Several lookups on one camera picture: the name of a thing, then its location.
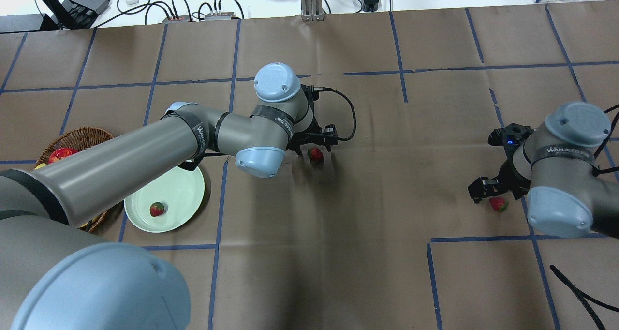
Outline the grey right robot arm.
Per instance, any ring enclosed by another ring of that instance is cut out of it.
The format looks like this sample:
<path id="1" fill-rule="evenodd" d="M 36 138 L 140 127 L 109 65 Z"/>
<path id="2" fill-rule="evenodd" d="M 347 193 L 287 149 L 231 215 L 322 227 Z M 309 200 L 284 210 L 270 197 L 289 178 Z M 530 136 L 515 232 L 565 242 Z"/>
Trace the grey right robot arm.
<path id="1" fill-rule="evenodd" d="M 528 223 L 546 235 L 582 238 L 590 232 L 619 235 L 618 185 L 599 177 L 597 149 L 612 123 L 596 105 L 568 102 L 537 128 L 511 123 L 495 129 L 488 144 L 504 149 L 506 161 L 494 178 L 479 177 L 470 198 L 512 193 L 526 198 Z"/>

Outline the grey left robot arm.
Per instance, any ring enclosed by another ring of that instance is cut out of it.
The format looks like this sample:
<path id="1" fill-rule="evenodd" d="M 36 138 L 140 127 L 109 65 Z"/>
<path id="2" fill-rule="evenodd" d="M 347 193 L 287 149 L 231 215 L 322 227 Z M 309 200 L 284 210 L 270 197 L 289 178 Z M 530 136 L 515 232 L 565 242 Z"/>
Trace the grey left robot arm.
<path id="1" fill-rule="evenodd" d="M 79 230 L 173 168 L 195 170 L 209 151 L 259 178 L 286 150 L 330 147 L 314 101 L 285 63 L 257 72 L 249 116 L 176 102 L 161 120 L 47 167 L 1 172 L 3 330 L 185 330 L 192 302 L 183 275 L 146 249 Z"/>

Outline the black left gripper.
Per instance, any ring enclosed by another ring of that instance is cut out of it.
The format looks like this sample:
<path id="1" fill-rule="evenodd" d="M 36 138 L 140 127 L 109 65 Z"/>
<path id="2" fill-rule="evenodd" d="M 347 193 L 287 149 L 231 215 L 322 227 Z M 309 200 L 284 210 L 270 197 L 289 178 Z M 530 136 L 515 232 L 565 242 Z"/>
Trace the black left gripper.
<path id="1" fill-rule="evenodd" d="M 319 97 L 314 92 L 314 86 L 300 85 L 300 90 L 294 99 L 300 98 L 303 104 L 298 116 L 293 120 L 293 136 L 285 150 L 301 151 L 301 146 L 307 143 L 324 147 L 326 151 L 332 151 L 332 147 L 338 145 L 338 132 L 335 125 L 327 125 L 321 129 L 315 117 L 315 98 Z"/>

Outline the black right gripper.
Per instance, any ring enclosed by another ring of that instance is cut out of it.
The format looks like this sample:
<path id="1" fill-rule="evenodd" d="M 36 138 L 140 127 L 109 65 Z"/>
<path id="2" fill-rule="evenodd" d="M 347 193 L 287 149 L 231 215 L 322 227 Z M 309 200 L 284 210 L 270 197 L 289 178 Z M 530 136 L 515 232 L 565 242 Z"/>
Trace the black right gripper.
<path id="1" fill-rule="evenodd" d="M 510 160 L 506 160 L 498 171 L 498 177 L 479 177 L 468 187 L 471 200 L 479 204 L 484 198 L 512 193 L 513 198 L 523 198 L 529 191 L 531 181 L 522 176 Z"/>

